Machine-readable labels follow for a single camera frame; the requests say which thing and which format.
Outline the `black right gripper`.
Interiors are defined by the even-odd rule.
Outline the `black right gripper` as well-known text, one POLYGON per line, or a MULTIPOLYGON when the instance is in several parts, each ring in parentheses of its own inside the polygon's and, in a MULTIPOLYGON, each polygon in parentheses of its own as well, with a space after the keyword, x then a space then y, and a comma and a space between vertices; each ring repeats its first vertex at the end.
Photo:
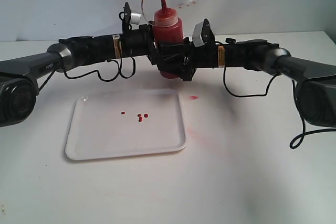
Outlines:
POLYGON ((218 46, 215 38, 210 38, 203 46, 195 47, 188 43, 187 63, 178 65, 178 77, 183 81, 192 81, 198 68, 218 68, 218 46))

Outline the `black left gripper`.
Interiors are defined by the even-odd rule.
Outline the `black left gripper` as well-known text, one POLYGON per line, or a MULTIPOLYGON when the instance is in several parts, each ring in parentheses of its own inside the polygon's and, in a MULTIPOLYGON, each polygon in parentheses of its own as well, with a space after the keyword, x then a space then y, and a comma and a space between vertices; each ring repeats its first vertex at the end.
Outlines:
POLYGON ((123 30, 122 50, 126 57, 147 56, 161 73, 184 73, 188 43, 159 42, 156 48, 153 27, 144 24, 123 30))

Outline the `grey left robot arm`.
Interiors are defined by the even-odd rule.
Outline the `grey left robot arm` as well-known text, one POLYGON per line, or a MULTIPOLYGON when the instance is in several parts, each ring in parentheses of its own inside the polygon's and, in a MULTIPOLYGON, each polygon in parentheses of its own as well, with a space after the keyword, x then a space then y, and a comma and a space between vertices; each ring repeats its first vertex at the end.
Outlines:
POLYGON ((116 76, 124 78, 120 72, 124 58, 147 56, 159 70, 176 74, 176 60, 181 59, 187 39, 173 41, 171 35, 169 32, 160 39, 151 25, 141 25, 135 30, 127 25, 121 34, 61 39, 45 53, 1 61, 1 126, 26 120, 45 86, 37 80, 50 79, 55 72, 67 75, 77 67, 115 62, 116 76))

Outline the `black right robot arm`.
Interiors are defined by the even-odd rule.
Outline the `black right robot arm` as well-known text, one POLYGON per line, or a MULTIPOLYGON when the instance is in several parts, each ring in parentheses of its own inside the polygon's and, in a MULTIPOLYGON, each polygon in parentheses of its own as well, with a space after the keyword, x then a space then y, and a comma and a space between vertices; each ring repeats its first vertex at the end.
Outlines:
POLYGON ((295 81, 295 104, 303 119, 315 126, 335 127, 335 66, 292 57, 287 49, 266 40, 227 38, 225 43, 190 45, 179 76, 190 81, 198 68, 239 67, 295 81))

